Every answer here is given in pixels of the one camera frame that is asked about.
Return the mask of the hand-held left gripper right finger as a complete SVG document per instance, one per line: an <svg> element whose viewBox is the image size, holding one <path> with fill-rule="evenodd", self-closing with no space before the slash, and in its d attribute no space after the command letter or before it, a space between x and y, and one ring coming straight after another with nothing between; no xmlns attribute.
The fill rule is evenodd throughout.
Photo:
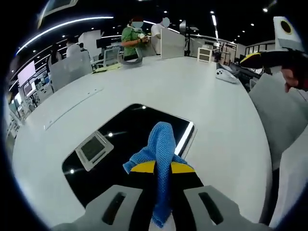
<svg viewBox="0 0 308 231"><path fill-rule="evenodd" d="M189 165L170 164L170 200L178 231L270 231L240 214L238 205L223 193L204 186Z"/></svg>

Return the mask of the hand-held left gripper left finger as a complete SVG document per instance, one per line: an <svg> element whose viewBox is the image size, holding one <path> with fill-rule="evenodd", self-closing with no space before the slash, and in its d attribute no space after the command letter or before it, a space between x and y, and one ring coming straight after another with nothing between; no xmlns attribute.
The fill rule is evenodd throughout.
<svg viewBox="0 0 308 231"><path fill-rule="evenodd" d="M53 231L147 231L156 201L156 162L133 167L124 185L113 185L88 203L84 215Z"/></svg>

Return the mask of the person's right hand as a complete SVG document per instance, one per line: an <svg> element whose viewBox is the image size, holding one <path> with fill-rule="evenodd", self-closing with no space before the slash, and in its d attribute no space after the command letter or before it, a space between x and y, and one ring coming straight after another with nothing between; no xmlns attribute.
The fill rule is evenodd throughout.
<svg viewBox="0 0 308 231"><path fill-rule="evenodd" d="M300 79L294 75L291 69L282 69L281 73L285 80L284 90L286 93L288 93L291 88L300 89Z"/></svg>

